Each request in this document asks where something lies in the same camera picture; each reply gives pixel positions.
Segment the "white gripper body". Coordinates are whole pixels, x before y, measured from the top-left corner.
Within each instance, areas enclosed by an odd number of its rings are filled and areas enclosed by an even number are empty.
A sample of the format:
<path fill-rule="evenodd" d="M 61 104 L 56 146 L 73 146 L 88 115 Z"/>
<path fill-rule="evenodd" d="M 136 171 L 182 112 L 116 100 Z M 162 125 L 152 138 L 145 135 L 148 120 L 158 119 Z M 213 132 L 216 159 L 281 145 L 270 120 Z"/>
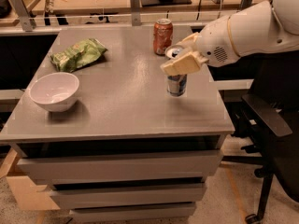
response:
<path fill-rule="evenodd" d="M 210 22 L 195 40 L 196 48 L 208 58 L 210 66 L 222 67 L 239 60 L 229 36 L 228 21 L 229 17 L 224 16 Z"/>

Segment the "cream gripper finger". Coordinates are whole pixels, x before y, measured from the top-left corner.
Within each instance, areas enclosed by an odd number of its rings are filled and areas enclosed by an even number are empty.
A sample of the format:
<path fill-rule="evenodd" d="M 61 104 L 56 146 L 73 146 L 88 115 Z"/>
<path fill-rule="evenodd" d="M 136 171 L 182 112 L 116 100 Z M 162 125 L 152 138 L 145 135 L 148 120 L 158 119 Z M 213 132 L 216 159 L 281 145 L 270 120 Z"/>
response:
<path fill-rule="evenodd" d="M 166 53 L 168 61 L 161 65 L 162 71 L 168 76 L 188 75 L 201 69 L 208 58 L 198 51 L 170 50 Z"/>
<path fill-rule="evenodd" d="M 199 33 L 193 33 L 184 39 L 180 40 L 178 42 L 178 45 L 183 47 L 184 49 L 191 49 L 191 50 L 198 50 L 197 47 L 197 38 L 199 36 Z"/>

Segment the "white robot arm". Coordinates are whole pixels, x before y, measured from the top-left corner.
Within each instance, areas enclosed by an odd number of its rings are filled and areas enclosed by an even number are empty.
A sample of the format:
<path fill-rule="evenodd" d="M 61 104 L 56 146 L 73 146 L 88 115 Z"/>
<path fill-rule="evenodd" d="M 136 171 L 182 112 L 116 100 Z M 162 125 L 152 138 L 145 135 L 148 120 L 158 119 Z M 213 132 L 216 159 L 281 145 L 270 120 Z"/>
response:
<path fill-rule="evenodd" d="M 299 49 L 299 0 L 271 0 L 223 16 L 178 44 L 182 51 L 161 65 L 168 76 L 186 75 L 205 63 L 222 67 L 255 53 Z"/>

